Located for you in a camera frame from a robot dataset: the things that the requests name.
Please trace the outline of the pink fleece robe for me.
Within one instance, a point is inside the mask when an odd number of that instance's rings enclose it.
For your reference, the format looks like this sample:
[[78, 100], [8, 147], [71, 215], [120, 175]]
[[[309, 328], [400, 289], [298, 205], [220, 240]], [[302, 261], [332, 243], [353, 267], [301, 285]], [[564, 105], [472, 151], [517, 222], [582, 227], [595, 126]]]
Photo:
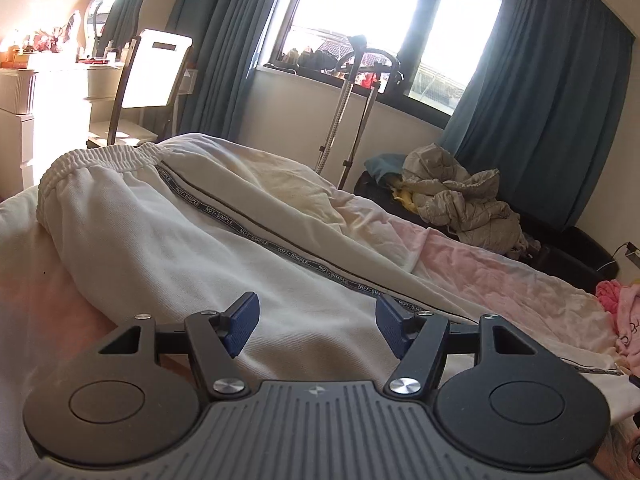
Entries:
[[597, 284], [596, 297], [603, 309], [612, 316], [617, 335], [617, 352], [628, 367], [639, 374], [639, 281], [622, 285], [619, 281]]

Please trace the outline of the black sofa bench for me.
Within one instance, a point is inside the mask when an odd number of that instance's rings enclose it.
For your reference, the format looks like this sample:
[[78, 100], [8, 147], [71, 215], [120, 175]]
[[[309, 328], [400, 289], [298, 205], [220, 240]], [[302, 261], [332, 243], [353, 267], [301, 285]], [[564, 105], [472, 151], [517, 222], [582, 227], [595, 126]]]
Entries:
[[[367, 171], [363, 171], [357, 180], [354, 193], [372, 200], [390, 214], [428, 227], [417, 214], [395, 200], [389, 188], [377, 185]], [[576, 226], [557, 229], [530, 214], [518, 214], [522, 231], [529, 241], [527, 255], [518, 258], [522, 263], [590, 294], [596, 292], [600, 282], [617, 278], [620, 266], [615, 258]]]

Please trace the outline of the grey puffer jacket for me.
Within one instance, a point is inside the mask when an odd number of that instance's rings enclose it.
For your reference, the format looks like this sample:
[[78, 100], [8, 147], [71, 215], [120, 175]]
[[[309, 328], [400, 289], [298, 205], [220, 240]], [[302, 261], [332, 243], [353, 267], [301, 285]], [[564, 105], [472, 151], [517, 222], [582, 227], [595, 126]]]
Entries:
[[460, 242], [518, 257], [528, 248], [520, 216], [498, 199], [500, 172], [470, 174], [449, 152], [432, 143], [411, 152], [393, 184], [394, 199], [433, 228]]

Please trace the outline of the white backed wooden chair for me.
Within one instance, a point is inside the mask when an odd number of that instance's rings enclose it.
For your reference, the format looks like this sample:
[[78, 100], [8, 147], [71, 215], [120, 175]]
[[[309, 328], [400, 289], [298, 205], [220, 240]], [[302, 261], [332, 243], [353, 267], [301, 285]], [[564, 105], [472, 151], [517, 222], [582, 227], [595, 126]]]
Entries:
[[191, 48], [190, 37], [172, 32], [145, 29], [134, 37], [120, 74], [110, 120], [90, 125], [86, 147], [155, 142], [155, 133], [122, 119], [122, 112], [146, 108], [167, 110], [174, 105]]

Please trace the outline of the right teal curtain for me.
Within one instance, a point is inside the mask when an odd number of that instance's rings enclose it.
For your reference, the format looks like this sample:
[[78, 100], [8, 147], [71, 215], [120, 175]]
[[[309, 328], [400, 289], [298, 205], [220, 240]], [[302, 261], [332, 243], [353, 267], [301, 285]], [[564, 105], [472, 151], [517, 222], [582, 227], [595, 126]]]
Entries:
[[582, 214], [620, 122], [634, 35], [601, 0], [502, 0], [440, 139], [500, 197], [562, 228]]

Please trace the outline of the teal curtain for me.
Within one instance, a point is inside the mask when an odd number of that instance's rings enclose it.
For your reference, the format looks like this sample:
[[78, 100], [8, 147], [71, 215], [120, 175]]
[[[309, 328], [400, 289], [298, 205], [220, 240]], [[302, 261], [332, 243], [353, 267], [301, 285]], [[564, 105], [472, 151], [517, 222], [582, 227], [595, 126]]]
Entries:
[[198, 71], [179, 119], [181, 133], [235, 140], [277, 0], [176, 0], [167, 28], [193, 40]]
[[601, 0], [502, 0], [440, 139], [500, 197], [562, 228], [582, 214], [620, 122], [634, 35]]

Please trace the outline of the white dresser desk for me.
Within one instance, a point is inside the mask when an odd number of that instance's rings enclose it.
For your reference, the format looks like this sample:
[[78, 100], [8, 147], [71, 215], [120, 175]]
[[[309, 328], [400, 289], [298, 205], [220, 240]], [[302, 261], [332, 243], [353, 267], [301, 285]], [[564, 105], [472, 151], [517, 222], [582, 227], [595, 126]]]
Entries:
[[[1, 197], [37, 184], [52, 162], [86, 148], [90, 125], [108, 122], [124, 63], [76, 63], [35, 54], [32, 68], [1, 71]], [[137, 118], [122, 112], [122, 119]]]

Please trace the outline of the dark framed window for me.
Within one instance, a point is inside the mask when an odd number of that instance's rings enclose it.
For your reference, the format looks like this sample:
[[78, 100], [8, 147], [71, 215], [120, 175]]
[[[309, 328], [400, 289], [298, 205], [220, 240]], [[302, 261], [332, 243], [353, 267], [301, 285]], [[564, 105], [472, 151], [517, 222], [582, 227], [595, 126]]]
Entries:
[[363, 36], [398, 59], [383, 104], [442, 128], [475, 73], [502, 0], [277, 0], [262, 64], [336, 84], [329, 62]]

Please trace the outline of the left teal curtain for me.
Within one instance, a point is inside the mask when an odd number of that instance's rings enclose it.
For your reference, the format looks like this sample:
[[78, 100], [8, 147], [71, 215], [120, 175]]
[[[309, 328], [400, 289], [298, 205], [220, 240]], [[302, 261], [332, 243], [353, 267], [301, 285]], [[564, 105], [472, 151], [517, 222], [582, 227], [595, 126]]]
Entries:
[[277, 0], [176, 0], [167, 28], [193, 40], [198, 71], [179, 119], [181, 133], [235, 140]]

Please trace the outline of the vanity mirror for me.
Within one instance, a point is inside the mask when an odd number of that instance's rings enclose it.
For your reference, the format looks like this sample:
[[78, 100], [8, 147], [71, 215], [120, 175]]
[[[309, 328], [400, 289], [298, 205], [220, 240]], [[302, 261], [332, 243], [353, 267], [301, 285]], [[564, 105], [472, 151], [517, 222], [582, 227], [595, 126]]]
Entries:
[[85, 13], [85, 57], [120, 52], [136, 36], [144, 0], [91, 0]]

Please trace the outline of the wall power outlet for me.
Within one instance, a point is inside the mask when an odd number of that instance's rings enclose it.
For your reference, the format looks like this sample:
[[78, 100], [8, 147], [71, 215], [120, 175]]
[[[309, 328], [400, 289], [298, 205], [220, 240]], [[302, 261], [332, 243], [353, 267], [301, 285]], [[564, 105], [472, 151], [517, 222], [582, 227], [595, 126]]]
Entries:
[[625, 257], [638, 269], [640, 269], [640, 248], [634, 243], [627, 242], [625, 246]]

